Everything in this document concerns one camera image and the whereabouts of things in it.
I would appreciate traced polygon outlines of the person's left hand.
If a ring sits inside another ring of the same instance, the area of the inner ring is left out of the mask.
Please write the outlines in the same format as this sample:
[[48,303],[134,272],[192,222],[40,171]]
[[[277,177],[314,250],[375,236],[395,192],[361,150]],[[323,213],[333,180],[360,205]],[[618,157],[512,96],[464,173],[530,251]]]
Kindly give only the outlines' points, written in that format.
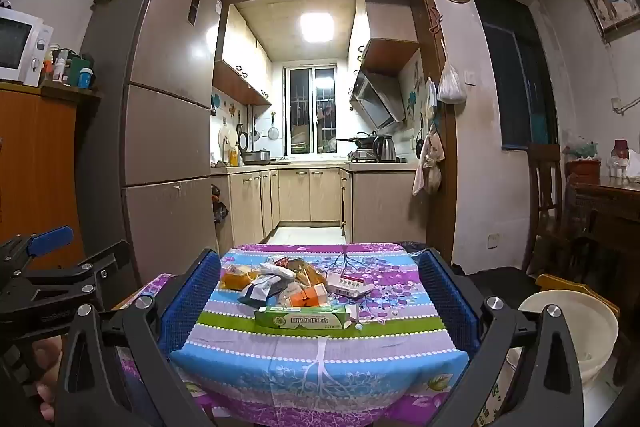
[[37,381],[36,389],[42,399],[40,412],[45,421],[52,423],[55,415],[56,383],[63,354],[63,340],[61,336],[55,336],[36,341],[32,345],[35,361],[43,370],[43,374]]

